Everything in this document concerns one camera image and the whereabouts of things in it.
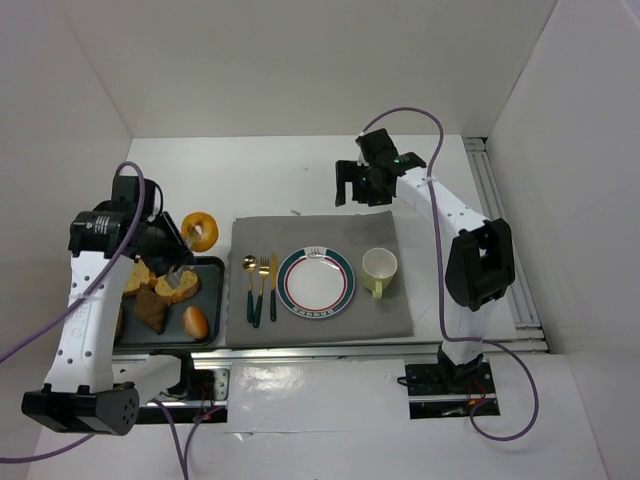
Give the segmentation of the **metal tongs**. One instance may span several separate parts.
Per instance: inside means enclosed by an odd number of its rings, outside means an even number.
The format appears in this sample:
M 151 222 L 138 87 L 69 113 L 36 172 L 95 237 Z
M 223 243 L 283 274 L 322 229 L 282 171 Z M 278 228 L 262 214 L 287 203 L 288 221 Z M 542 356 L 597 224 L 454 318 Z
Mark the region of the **metal tongs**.
M 180 286 L 185 265 L 193 259 L 193 246 L 200 240 L 201 234 L 196 226 L 188 226 L 186 234 L 182 236 L 182 250 L 166 274 L 166 281 L 172 289 Z

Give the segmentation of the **orange glazed donut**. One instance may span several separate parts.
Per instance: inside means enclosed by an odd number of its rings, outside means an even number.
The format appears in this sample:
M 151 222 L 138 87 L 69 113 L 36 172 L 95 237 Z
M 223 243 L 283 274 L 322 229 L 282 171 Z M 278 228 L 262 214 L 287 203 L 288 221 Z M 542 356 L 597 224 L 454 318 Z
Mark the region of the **orange glazed donut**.
M 193 212 L 183 219 L 181 235 L 192 252 L 203 253 L 215 245 L 219 230 L 216 220 L 210 214 Z

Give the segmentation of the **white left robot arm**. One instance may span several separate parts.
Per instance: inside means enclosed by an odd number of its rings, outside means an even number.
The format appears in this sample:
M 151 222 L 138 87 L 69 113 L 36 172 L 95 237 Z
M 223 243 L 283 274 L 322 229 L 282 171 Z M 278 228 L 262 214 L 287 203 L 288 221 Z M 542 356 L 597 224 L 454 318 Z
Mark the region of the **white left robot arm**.
M 181 379 L 175 355 L 153 355 L 123 373 L 112 363 L 135 261 L 176 285 L 194 259 L 170 216 L 155 210 L 157 188 L 142 174 L 116 174 L 110 198 L 71 224 L 69 310 L 43 386 L 21 402 L 24 415 L 55 432 L 123 436 L 142 405 Z

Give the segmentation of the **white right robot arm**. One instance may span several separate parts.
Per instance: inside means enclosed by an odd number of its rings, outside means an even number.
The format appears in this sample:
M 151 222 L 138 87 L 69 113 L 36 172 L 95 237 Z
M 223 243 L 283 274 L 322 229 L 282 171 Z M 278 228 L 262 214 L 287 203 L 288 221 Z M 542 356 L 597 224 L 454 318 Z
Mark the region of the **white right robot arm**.
M 433 226 L 443 337 L 437 374 L 456 388 L 480 369 L 493 312 L 514 283 L 511 228 L 460 200 L 436 178 L 432 161 L 399 153 L 386 130 L 361 133 L 356 143 L 359 160 L 335 164 L 335 203 L 373 207 L 399 199 Z

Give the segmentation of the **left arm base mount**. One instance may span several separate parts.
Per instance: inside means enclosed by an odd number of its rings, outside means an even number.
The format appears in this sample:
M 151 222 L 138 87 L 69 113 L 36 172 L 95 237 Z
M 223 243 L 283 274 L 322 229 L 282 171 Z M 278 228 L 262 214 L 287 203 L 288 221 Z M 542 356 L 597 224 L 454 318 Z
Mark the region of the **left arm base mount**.
M 177 424 L 227 421 L 230 369 L 197 368 L 188 352 L 159 351 L 149 355 L 117 356 L 114 382 L 132 383 L 138 391 L 138 425 L 165 424 L 166 408 Z

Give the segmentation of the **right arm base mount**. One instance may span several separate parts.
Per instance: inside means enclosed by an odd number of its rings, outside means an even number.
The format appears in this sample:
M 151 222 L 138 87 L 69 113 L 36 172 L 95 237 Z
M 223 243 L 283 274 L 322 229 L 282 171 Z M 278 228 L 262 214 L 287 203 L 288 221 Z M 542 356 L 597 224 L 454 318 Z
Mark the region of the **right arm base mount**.
M 490 364 L 483 356 L 454 366 L 441 352 L 435 363 L 406 364 L 396 382 L 406 389 L 412 420 L 498 416 Z

